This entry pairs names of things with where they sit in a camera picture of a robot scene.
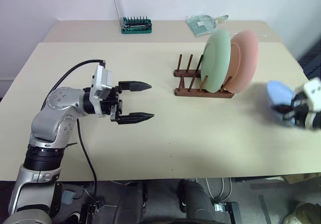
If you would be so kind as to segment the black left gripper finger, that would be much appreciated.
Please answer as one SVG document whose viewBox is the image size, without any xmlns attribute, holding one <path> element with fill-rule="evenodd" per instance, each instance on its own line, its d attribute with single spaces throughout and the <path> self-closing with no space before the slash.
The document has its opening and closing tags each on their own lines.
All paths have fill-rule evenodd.
<svg viewBox="0 0 321 224">
<path fill-rule="evenodd" d="M 152 88 L 148 83 L 141 81 L 120 81 L 118 86 L 121 91 L 143 91 Z"/>
<path fill-rule="evenodd" d="M 119 125 L 126 125 L 126 124 L 137 124 L 143 121 L 147 121 L 154 117 L 154 114 L 149 113 L 129 113 L 125 116 L 119 116 L 116 122 Z"/>
</svg>

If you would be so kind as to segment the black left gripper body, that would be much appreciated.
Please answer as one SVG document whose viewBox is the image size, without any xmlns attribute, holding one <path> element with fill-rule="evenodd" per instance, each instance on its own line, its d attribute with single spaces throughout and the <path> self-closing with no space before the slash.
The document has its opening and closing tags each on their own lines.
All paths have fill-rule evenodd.
<svg viewBox="0 0 321 224">
<path fill-rule="evenodd" d="M 119 99 L 119 95 L 122 90 L 119 86 L 115 86 L 111 89 L 109 95 L 100 101 L 100 107 L 102 113 L 110 116 L 112 122 L 120 122 L 120 115 L 122 114 L 122 100 Z"/>
</svg>

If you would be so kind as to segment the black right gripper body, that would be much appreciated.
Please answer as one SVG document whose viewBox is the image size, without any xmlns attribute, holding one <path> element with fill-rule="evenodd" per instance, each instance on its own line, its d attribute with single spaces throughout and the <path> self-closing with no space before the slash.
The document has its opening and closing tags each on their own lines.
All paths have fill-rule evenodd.
<svg viewBox="0 0 321 224">
<path fill-rule="evenodd" d="M 311 127 L 311 121 L 309 119 L 309 106 L 307 101 L 308 98 L 303 91 L 297 92 L 294 98 L 291 100 L 291 107 L 293 107 L 294 110 L 294 124 L 297 127 Z"/>
</svg>

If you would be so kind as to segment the blue plate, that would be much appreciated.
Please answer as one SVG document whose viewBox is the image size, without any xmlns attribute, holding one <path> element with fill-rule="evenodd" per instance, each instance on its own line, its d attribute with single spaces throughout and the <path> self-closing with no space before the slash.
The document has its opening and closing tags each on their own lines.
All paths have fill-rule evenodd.
<svg viewBox="0 0 321 224">
<path fill-rule="evenodd" d="M 280 81 L 269 81 L 265 87 L 267 104 L 273 117 L 282 125 L 294 127 L 294 116 L 285 119 L 285 113 L 280 113 L 275 109 L 277 105 L 285 106 L 286 109 L 292 108 L 291 102 L 295 96 L 295 92 L 287 85 Z"/>
</svg>

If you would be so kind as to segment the pink plate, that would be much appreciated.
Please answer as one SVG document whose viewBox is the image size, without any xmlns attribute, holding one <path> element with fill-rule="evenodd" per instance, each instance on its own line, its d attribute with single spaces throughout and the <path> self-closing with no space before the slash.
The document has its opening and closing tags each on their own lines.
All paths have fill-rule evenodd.
<svg viewBox="0 0 321 224">
<path fill-rule="evenodd" d="M 250 83 L 256 71 L 259 56 L 258 39 L 252 31 L 241 31 L 231 39 L 229 68 L 224 88 L 240 93 Z"/>
</svg>

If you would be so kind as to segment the green plate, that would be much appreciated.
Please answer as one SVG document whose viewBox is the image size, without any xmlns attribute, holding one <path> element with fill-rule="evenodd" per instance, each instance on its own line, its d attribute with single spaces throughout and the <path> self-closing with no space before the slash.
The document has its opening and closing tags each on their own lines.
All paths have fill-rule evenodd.
<svg viewBox="0 0 321 224">
<path fill-rule="evenodd" d="M 227 30 L 216 30 L 207 40 L 201 63 L 201 79 L 207 79 L 205 90 L 214 93 L 223 84 L 229 68 L 231 39 Z"/>
</svg>

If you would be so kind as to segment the wooden dish rack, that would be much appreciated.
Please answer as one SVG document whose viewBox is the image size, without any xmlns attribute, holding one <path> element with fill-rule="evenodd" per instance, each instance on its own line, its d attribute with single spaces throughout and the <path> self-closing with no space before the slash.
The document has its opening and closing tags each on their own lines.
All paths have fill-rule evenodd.
<svg viewBox="0 0 321 224">
<path fill-rule="evenodd" d="M 191 61 L 193 58 L 193 54 L 190 55 L 188 66 L 186 69 L 180 69 L 182 54 L 179 55 L 178 66 L 174 70 L 174 77 L 179 77 L 180 81 L 178 87 L 174 90 L 175 96 L 183 96 L 183 97 L 205 97 L 205 98 L 232 98 L 234 93 L 226 90 L 226 85 L 232 80 L 232 77 L 229 76 L 228 79 L 221 85 L 218 91 L 211 93 L 205 90 L 205 84 L 208 81 L 208 76 L 205 76 L 204 80 L 202 80 L 199 88 L 193 88 L 193 84 L 195 79 L 201 78 L 200 66 L 203 60 L 203 55 L 201 55 L 197 68 L 190 70 Z"/>
</svg>

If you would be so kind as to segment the black ribbed object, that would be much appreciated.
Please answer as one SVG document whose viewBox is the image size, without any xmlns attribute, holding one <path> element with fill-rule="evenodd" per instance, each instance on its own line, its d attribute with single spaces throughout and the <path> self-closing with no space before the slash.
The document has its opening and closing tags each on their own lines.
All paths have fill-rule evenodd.
<svg viewBox="0 0 321 224">
<path fill-rule="evenodd" d="M 309 80 L 321 79 L 321 38 L 300 58 L 299 64 Z"/>
</svg>

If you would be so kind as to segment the green screwdriver bit set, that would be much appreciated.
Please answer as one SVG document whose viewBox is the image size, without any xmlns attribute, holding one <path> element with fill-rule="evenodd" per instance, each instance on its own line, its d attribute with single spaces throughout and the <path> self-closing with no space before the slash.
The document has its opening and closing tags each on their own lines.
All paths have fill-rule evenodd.
<svg viewBox="0 0 321 224">
<path fill-rule="evenodd" d="M 114 0 L 114 4 L 122 34 L 150 34 L 152 32 L 152 21 L 147 16 L 126 17 L 122 0 Z"/>
</svg>

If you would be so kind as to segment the olive green bundle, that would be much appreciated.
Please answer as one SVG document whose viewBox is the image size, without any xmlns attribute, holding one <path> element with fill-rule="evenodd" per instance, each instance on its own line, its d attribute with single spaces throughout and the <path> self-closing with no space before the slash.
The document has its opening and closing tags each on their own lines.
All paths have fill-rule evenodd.
<svg viewBox="0 0 321 224">
<path fill-rule="evenodd" d="M 284 218 L 282 224 L 321 224 L 321 206 L 300 202 L 294 212 Z"/>
</svg>

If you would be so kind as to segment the small black connector box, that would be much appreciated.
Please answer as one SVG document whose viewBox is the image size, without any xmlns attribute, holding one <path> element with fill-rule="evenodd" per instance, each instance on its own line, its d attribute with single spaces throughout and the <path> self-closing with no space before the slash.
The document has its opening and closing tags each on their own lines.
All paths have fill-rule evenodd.
<svg viewBox="0 0 321 224">
<path fill-rule="evenodd" d="M 92 224 L 94 215 L 103 207 L 104 201 L 102 199 L 83 204 L 80 211 L 79 224 Z"/>
</svg>

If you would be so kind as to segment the black box with metal clamp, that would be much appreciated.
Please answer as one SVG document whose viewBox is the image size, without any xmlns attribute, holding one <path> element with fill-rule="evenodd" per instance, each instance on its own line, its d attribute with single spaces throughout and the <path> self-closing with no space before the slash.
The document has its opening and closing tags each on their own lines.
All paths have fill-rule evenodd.
<svg viewBox="0 0 321 224">
<path fill-rule="evenodd" d="M 239 204 L 237 202 L 218 202 L 214 203 L 215 212 L 224 213 L 229 216 L 230 224 L 243 224 Z"/>
</svg>

